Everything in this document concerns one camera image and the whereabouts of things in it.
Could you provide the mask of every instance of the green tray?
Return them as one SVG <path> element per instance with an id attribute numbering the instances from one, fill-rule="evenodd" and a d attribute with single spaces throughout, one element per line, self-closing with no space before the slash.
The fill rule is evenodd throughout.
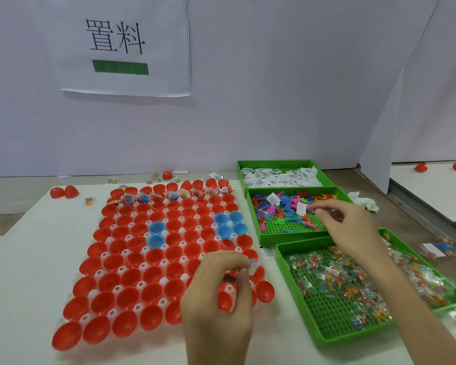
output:
<path id="1" fill-rule="evenodd" d="M 288 221 L 285 225 L 274 225 L 271 222 L 265 222 L 267 230 L 262 232 L 260 230 L 259 221 L 255 214 L 255 208 L 253 207 L 252 197 L 255 195 L 264 195 L 269 196 L 272 192 L 279 193 L 284 191 L 286 196 L 293 196 L 296 194 L 296 191 L 307 190 L 308 194 L 311 196 L 318 196 L 323 193 L 331 193 L 333 195 L 338 195 L 338 199 L 343 201 L 351 202 L 351 200 L 346 196 L 342 190 L 338 187 L 296 187 L 296 188 L 249 188 L 246 196 L 246 202 L 249 204 L 250 215 L 252 217 L 253 226 L 255 227 L 255 233 L 261 246 L 271 247 L 275 246 L 277 243 L 299 241 L 301 239 L 312 239 L 317 237 L 323 237 L 328 235 L 326 231 L 314 231 L 310 228 L 304 227 L 302 224 L 298 224 L 293 221 Z M 316 218 L 316 225 L 322 229 L 324 226 Z M 298 230 L 298 232 L 283 232 L 280 233 L 280 229 L 287 230 Z"/>
<path id="2" fill-rule="evenodd" d="M 317 169 L 317 179 L 322 183 L 323 187 L 334 187 L 334 183 L 324 174 L 312 161 L 310 160 L 240 160 L 236 163 L 238 179 L 242 184 L 243 196 L 246 197 L 245 182 L 243 181 L 242 168 L 266 168 L 266 169 L 279 169 L 282 172 L 287 170 L 296 170 L 299 168 L 312 168 L 313 166 Z"/>
<path id="3" fill-rule="evenodd" d="M 418 257 L 421 260 L 421 264 L 432 268 L 430 264 L 425 262 L 417 253 L 415 253 L 409 246 L 403 243 L 387 228 L 380 228 L 379 232 L 380 234 L 388 233 L 390 236 L 390 243 L 398 250 Z M 369 317 L 368 325 L 365 329 L 358 331 L 354 328 L 350 321 L 350 319 L 354 316 L 352 313 L 354 306 L 346 298 L 342 296 L 338 298 L 328 297 L 327 295 L 319 292 L 303 297 L 294 282 L 294 276 L 288 269 L 284 258 L 295 253 L 317 251 L 317 253 L 323 258 L 323 264 L 326 264 L 330 258 L 330 252 L 327 250 L 328 246 L 334 246 L 334 242 L 330 236 L 278 244 L 275 249 L 275 261 L 277 262 L 280 272 L 286 281 L 287 287 L 292 294 L 292 298 L 296 303 L 302 320 L 304 321 L 314 344 L 318 348 L 324 348 L 328 345 L 341 343 L 349 339 L 360 338 L 372 333 L 373 331 L 381 330 L 394 324 L 393 321 L 385 324 L 378 324 L 376 319 Z M 442 277 L 437 270 L 433 268 L 432 270 L 434 274 Z M 315 273 L 310 272 L 305 275 L 313 285 L 320 283 L 320 281 L 318 281 L 314 276 Z M 451 304 L 435 309 L 435 313 L 444 313 L 456 307 L 456 287 L 454 288 L 454 297 L 450 299 Z"/>

